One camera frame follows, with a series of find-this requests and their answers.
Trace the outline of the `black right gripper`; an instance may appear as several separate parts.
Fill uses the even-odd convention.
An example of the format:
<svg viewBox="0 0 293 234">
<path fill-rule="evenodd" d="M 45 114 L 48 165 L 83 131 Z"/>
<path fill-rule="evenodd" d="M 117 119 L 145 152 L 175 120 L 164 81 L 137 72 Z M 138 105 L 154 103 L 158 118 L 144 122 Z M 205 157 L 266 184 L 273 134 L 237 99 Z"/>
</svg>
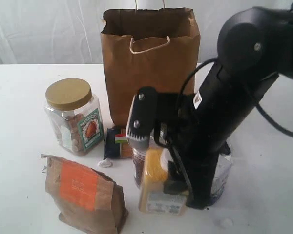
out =
<svg viewBox="0 0 293 234">
<path fill-rule="evenodd" d="M 211 187 L 219 156 L 234 130 L 234 97 L 230 93 L 208 93 L 198 107 L 195 95 L 156 93 L 154 140 L 167 148 L 164 192 L 186 195 L 186 205 L 203 210 L 211 202 Z"/>
</svg>

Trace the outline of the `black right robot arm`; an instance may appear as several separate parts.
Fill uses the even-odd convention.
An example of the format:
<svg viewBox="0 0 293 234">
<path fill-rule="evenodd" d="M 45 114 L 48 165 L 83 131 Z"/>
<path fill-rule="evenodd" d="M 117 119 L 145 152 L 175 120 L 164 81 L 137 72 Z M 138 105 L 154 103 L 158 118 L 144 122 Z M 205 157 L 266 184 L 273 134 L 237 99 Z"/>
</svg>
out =
<svg viewBox="0 0 293 234">
<path fill-rule="evenodd" d="M 279 75 L 293 79 L 293 3 L 289 10 L 253 7 L 233 15 L 208 63 L 197 93 L 179 92 L 165 145 L 188 187 L 186 205 L 200 210 L 210 204 L 222 146 L 252 109 L 293 138 L 259 104 Z"/>
</svg>

